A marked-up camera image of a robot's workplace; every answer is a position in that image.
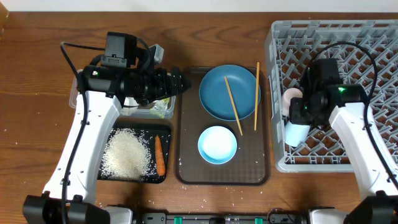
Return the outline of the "orange carrot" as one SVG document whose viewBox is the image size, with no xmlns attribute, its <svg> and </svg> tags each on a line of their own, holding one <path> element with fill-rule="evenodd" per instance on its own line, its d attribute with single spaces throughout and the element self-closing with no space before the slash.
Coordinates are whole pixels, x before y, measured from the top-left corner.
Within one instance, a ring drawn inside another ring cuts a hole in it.
<svg viewBox="0 0 398 224">
<path fill-rule="evenodd" d="M 155 161 L 158 175 L 164 176 L 166 173 L 166 166 L 162 150 L 162 143 L 158 135 L 155 137 Z"/>
</svg>

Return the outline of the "pink cup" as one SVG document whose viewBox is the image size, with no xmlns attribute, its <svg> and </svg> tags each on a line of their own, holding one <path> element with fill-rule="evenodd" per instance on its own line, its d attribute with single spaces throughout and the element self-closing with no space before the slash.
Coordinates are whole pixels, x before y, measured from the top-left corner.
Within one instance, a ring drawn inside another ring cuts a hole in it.
<svg viewBox="0 0 398 224">
<path fill-rule="evenodd" d="M 301 97 L 303 97 L 303 93 L 298 88 L 286 89 L 282 95 L 282 114 L 286 117 L 289 117 L 291 99 Z"/>
</svg>

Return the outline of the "light blue cup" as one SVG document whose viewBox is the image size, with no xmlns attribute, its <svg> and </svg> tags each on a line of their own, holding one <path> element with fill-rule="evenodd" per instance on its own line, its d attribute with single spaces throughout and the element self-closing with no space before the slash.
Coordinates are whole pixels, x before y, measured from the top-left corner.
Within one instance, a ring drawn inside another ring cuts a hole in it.
<svg viewBox="0 0 398 224">
<path fill-rule="evenodd" d="M 293 124 L 290 121 L 285 125 L 285 143 L 292 147 L 297 147 L 305 142 L 310 130 L 309 125 Z"/>
</svg>

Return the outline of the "light blue bowl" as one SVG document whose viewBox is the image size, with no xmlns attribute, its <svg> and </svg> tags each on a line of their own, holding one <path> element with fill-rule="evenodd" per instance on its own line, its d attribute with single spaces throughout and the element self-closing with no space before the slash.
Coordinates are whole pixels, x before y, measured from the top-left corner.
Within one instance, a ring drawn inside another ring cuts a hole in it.
<svg viewBox="0 0 398 224">
<path fill-rule="evenodd" d="M 221 165 L 229 162 L 237 148 L 235 135 L 224 126 L 211 126 L 198 138 L 198 152 L 210 164 Z"/>
</svg>

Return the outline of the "wooden chopstick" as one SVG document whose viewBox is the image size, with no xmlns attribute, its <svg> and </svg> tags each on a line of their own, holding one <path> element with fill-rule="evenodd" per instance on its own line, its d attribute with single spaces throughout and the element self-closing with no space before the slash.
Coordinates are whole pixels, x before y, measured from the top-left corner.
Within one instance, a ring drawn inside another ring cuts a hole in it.
<svg viewBox="0 0 398 224">
<path fill-rule="evenodd" d="M 260 62 L 256 64 L 256 84 L 255 84 L 255 104 L 254 104 L 254 130 L 257 130 L 257 116 L 258 116 L 258 104 L 259 104 L 259 72 Z"/>
<path fill-rule="evenodd" d="M 232 92 L 231 92 L 231 89 L 230 89 L 228 78 L 224 77 L 224 80 L 225 80 L 226 87 L 227 87 L 227 90 L 228 90 L 228 94 L 229 94 L 229 98 L 230 98 L 230 101 L 231 101 L 231 105 L 233 107 L 234 117 L 235 117 L 235 120 L 237 122 L 240 135 L 242 136 L 243 135 L 243 130 L 242 130 L 242 127 L 241 127 L 241 124 L 240 124 L 238 112 L 236 110 L 236 106 L 235 106 L 235 103 L 234 103 L 234 98 L 233 98 L 233 95 L 232 95 Z"/>
</svg>

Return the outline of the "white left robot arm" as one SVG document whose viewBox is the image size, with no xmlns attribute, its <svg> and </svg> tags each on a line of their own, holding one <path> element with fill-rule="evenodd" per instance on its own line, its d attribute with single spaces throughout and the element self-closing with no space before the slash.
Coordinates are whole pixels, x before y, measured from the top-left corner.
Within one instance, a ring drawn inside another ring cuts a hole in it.
<svg viewBox="0 0 398 224">
<path fill-rule="evenodd" d="M 160 68 L 163 48 L 125 33 L 108 32 L 106 45 L 75 70 L 78 96 L 60 160 L 39 196 L 28 195 L 28 223 L 133 223 L 132 209 L 95 205 L 97 176 L 111 129 L 127 97 L 142 105 L 181 95 L 191 83 L 179 68 Z"/>
</svg>

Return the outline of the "green snack wrapper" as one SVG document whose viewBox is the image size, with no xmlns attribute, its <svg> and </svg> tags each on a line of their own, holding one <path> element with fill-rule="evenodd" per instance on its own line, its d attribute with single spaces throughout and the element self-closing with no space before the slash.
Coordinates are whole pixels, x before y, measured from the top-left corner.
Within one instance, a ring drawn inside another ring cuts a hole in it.
<svg viewBox="0 0 398 224">
<path fill-rule="evenodd" d="M 150 109 L 150 113 L 158 116 L 159 118 L 165 118 L 165 111 L 168 109 L 170 98 L 163 100 L 155 100 L 153 107 Z"/>
</svg>

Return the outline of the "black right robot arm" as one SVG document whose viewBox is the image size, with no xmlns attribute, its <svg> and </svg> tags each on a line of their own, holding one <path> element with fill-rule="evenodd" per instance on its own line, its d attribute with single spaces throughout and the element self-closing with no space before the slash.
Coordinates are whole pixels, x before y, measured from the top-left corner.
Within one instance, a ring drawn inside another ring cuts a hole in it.
<svg viewBox="0 0 398 224">
<path fill-rule="evenodd" d="M 333 58 L 310 62 L 292 98 L 293 124 L 330 125 L 353 167 L 361 203 L 351 212 L 316 208 L 308 223 L 397 223 L 397 165 L 374 123 L 370 97 L 359 84 L 346 85 Z"/>
</svg>

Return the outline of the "dark blue plate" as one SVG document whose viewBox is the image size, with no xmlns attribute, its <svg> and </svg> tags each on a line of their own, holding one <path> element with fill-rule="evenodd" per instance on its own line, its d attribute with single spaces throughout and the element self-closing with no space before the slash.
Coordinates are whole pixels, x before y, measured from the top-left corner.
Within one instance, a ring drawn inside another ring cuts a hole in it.
<svg viewBox="0 0 398 224">
<path fill-rule="evenodd" d="M 228 78 L 239 119 L 247 118 L 254 112 L 256 78 L 238 65 L 221 65 L 206 73 L 199 87 L 204 109 L 223 121 L 235 121 L 224 77 Z"/>
</svg>

